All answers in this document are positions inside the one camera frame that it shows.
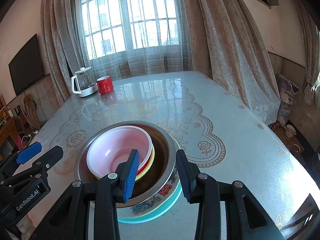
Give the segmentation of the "red plastic bowl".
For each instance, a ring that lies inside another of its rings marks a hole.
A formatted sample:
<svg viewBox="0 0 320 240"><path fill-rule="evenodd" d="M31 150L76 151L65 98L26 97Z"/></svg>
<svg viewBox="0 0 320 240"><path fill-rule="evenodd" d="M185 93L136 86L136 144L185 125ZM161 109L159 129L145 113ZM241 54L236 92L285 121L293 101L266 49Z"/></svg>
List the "red plastic bowl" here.
<svg viewBox="0 0 320 240"><path fill-rule="evenodd" d="M139 152L140 174L154 156L150 135L137 126L118 126L102 133L87 151L87 166L98 179L115 172L120 163L126 162L132 150Z"/></svg>

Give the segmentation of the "teal plastic plate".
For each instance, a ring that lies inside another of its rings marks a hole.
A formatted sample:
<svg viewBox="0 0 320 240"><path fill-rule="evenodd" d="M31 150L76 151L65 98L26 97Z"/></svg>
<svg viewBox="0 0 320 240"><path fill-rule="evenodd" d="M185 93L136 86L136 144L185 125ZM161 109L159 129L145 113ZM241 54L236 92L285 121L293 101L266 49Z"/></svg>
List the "teal plastic plate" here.
<svg viewBox="0 0 320 240"><path fill-rule="evenodd" d="M178 184L178 187L173 193L173 195L156 210L138 218L118 218L118 222L124 223L124 224L140 224L140 223L146 223L146 222L152 221L160 217L161 215L165 214L168 210L170 210L173 207L173 205L177 202L181 192L182 192L181 184Z"/></svg>

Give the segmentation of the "stainless steel bowl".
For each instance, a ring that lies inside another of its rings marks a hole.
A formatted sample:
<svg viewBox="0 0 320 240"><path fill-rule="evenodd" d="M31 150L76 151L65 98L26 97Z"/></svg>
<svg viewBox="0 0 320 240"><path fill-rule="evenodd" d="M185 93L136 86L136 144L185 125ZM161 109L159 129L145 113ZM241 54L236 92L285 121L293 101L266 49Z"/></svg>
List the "stainless steel bowl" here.
<svg viewBox="0 0 320 240"><path fill-rule="evenodd" d="M164 129L155 124L144 121L124 121L112 124L95 133L82 146L74 165L74 176L76 180L80 180L83 183L97 181L97 178L89 171L86 163L89 147L102 133L112 128L124 125L135 125L149 133L155 148L155 159L146 175L135 182L133 193L129 201L125 204L117 204L117 207L119 208L139 204L148 200L160 191L160 189L169 181L174 170L174 152L176 150L171 136Z"/></svg>

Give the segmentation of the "large white dragon plate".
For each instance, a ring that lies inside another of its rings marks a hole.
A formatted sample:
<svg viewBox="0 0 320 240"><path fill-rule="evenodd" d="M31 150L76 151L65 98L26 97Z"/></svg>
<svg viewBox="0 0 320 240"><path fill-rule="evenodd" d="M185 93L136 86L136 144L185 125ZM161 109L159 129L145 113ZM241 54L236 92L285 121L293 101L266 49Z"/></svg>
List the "large white dragon plate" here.
<svg viewBox="0 0 320 240"><path fill-rule="evenodd" d="M164 175L168 158L167 149L159 140L153 139L152 142L155 148L155 159L146 175L135 183L132 193L133 198L139 197L151 189ZM166 180L165 184L148 199L135 205L118 208L118 218L138 218L159 208L173 195L178 187L180 180L175 165L172 166L170 174L166 176Z"/></svg>

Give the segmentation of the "yellow plastic bowl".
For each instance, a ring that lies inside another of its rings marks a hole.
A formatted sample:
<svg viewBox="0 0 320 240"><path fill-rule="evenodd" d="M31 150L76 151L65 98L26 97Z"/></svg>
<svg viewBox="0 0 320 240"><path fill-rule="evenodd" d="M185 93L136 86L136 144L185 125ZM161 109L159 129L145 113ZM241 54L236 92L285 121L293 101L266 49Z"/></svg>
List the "yellow plastic bowl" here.
<svg viewBox="0 0 320 240"><path fill-rule="evenodd" d="M128 160L130 153L131 150L125 148L115 153L108 150L107 153L88 155L86 158L87 166L91 173L94 174L97 179L100 179L109 173L115 172L120 163L124 163ZM151 149L151 153L144 153L144 151L142 151L142 153L139 152L139 165L135 178L136 181L140 180L148 172L154 159L155 153L153 148Z"/></svg>

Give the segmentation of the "wooden cabinet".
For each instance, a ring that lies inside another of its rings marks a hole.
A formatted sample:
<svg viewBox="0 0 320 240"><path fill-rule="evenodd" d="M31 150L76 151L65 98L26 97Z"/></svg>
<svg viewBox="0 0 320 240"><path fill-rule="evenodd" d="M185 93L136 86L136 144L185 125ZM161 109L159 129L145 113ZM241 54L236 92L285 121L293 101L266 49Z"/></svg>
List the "wooden cabinet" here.
<svg viewBox="0 0 320 240"><path fill-rule="evenodd" d="M12 152L18 151L18 132L15 126L15 119L10 116L1 95L1 132L0 132L1 160Z"/></svg>

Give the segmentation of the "white glass electric kettle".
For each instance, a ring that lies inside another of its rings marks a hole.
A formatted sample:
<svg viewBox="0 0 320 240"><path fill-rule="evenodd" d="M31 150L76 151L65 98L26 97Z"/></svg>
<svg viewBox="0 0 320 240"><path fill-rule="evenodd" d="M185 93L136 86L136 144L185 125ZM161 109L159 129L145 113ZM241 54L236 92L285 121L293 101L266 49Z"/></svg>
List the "white glass electric kettle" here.
<svg viewBox="0 0 320 240"><path fill-rule="evenodd" d="M97 83L93 79L91 67L81 67L71 77L72 92L84 98L98 91Z"/></svg>

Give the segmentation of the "floral lace tablecloth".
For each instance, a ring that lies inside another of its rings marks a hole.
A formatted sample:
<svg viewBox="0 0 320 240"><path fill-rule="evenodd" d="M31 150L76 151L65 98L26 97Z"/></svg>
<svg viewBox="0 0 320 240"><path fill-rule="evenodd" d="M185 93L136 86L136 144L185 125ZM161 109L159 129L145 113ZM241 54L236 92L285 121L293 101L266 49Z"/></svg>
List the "floral lace tablecloth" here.
<svg viewBox="0 0 320 240"><path fill-rule="evenodd" d="M49 144L64 150L62 160L54 166L58 175L74 171L80 149L91 136L124 121L129 125L144 121L163 129L200 168L221 163L227 153L223 140L214 134L213 122L179 79L127 83L117 86L115 93L103 96L73 96L51 121L62 122Z"/></svg>

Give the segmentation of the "red ceramic mug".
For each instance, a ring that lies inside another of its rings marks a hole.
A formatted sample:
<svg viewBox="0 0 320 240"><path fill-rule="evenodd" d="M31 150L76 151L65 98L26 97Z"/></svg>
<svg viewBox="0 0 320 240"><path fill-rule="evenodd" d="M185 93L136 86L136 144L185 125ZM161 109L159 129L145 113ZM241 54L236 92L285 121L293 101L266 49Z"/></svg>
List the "red ceramic mug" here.
<svg viewBox="0 0 320 240"><path fill-rule="evenodd" d="M98 78L97 87L100 94L108 94L114 90L114 86L109 75Z"/></svg>

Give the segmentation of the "white sheer curtain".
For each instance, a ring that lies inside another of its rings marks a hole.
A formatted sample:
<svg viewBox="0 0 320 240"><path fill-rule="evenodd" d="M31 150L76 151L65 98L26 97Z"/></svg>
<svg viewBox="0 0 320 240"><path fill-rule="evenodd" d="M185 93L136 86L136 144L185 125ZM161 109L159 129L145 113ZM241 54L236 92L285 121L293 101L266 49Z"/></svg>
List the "white sheer curtain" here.
<svg viewBox="0 0 320 240"><path fill-rule="evenodd" d="M71 0L85 66L113 80L192 70L182 0Z"/></svg>

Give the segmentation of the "left beige curtain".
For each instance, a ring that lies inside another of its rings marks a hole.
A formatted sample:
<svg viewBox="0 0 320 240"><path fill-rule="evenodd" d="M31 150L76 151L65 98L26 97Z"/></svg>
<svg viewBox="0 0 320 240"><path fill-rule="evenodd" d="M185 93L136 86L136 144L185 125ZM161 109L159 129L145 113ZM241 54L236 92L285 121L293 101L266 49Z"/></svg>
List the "left beige curtain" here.
<svg viewBox="0 0 320 240"><path fill-rule="evenodd" d="M60 105L72 94L71 77L85 65L76 31L72 0L41 0L45 62Z"/></svg>

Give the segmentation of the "beige curtain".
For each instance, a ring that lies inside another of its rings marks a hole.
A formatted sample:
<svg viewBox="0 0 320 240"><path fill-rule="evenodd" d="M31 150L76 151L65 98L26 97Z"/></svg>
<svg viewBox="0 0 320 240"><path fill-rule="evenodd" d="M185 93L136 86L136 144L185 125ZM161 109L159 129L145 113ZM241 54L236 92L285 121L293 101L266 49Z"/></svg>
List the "beige curtain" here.
<svg viewBox="0 0 320 240"><path fill-rule="evenodd" d="M280 95L260 31L243 0L183 0L193 69L276 122Z"/></svg>
<svg viewBox="0 0 320 240"><path fill-rule="evenodd" d="M85 65L76 31L72 0L41 0L45 62L60 105L72 94L71 77Z"/></svg>

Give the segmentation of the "window with bars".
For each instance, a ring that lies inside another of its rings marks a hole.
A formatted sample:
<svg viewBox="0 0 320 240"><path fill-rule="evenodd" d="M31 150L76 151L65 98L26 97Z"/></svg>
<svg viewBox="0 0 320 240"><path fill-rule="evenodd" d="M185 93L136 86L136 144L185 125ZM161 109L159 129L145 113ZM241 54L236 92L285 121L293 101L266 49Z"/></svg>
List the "window with bars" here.
<svg viewBox="0 0 320 240"><path fill-rule="evenodd" d="M89 60L179 44L175 0L80 0Z"/></svg>

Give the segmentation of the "right beige curtain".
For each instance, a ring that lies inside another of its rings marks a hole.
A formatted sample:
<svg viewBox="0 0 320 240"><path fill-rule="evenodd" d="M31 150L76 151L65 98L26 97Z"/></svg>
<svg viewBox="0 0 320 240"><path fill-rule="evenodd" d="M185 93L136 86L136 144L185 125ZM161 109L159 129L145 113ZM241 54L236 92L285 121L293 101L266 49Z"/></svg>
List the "right beige curtain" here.
<svg viewBox="0 0 320 240"><path fill-rule="evenodd" d="M260 31L243 0L183 0L193 69L276 122L280 95Z"/></svg>

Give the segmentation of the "black wall television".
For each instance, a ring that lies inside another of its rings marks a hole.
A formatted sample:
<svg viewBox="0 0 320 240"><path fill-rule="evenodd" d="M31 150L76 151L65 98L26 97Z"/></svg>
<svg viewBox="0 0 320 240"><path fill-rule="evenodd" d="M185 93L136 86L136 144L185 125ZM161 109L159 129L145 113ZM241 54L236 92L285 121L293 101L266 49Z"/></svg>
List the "black wall television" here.
<svg viewBox="0 0 320 240"><path fill-rule="evenodd" d="M33 35L10 61L9 72L16 95L45 76L37 34Z"/></svg>

